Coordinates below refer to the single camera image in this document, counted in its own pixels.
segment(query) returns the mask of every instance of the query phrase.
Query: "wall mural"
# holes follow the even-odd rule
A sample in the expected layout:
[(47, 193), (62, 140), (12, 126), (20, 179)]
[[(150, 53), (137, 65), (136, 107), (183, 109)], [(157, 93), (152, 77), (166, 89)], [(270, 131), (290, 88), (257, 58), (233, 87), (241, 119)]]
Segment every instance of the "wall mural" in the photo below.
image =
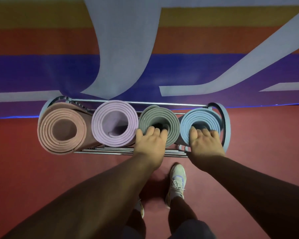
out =
[(299, 104), (299, 0), (0, 0), (0, 117), (60, 95)]

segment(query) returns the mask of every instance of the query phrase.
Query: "purple yoga mat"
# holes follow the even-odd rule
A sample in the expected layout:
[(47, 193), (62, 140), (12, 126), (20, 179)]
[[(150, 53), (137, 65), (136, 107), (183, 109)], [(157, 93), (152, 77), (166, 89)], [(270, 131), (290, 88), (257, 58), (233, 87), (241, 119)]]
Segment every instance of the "purple yoga mat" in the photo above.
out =
[(102, 144), (111, 147), (131, 145), (138, 128), (137, 113), (124, 101), (108, 101), (94, 112), (91, 127), (94, 138)]

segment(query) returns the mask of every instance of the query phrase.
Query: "metal rack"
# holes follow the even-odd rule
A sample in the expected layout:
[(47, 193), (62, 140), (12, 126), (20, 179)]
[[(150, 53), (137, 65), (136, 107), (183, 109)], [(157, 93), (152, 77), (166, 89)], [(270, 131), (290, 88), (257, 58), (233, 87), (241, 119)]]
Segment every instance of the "metal rack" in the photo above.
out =
[[(54, 99), (50, 104), (58, 101), (58, 100), (66, 100), (69, 103), (74, 103), (82, 108), (86, 109), (88, 112), (94, 112), (95, 109), (88, 109), (85, 106), (81, 105), (80, 102), (93, 102), (93, 103), (104, 103), (108, 100), (90, 100), (90, 99), (72, 99), (67, 96), (60, 96)], [(137, 101), (126, 101), (129, 104), (139, 104), (139, 105), (159, 105), (159, 106), (185, 106), (185, 107), (202, 107), (207, 108), (207, 105), (199, 105), (199, 104), (180, 104), (180, 103), (162, 103), (162, 102), (137, 102)], [(184, 115), (185, 113), (175, 112), (176, 115)], [(82, 151), (77, 151), (75, 153), (81, 154), (109, 154), (109, 155), (132, 155), (134, 151), (133, 147), (123, 147), (123, 148), (112, 148), (108, 146), (104, 147), (95, 147), (90, 149), (84, 149)], [(176, 157), (176, 158), (187, 158), (187, 155), (183, 151), (179, 151), (177, 149), (169, 149), (165, 150), (164, 157)]]

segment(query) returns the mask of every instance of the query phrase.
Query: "pink yoga mat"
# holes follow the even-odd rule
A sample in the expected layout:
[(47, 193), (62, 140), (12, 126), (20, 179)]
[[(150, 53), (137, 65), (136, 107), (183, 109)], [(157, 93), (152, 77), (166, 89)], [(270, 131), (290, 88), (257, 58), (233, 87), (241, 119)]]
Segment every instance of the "pink yoga mat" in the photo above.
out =
[(91, 114), (74, 104), (59, 102), (44, 107), (38, 121), (39, 142), (48, 152), (59, 155), (98, 146), (91, 120)]
[(92, 133), (97, 141), (111, 147), (135, 142), (138, 117), (135, 109), (123, 101), (108, 101), (100, 105), (92, 118)]

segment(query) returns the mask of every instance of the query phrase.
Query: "yellow stripe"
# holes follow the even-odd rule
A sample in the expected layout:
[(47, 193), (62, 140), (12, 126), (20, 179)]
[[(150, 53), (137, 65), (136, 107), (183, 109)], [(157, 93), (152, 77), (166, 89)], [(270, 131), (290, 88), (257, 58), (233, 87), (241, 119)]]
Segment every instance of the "yellow stripe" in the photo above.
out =
[[(159, 26), (281, 26), (298, 13), (299, 6), (163, 8)], [(91, 27), (82, 0), (0, 2), (0, 29)]]
[(160, 27), (281, 26), (299, 6), (162, 8)]

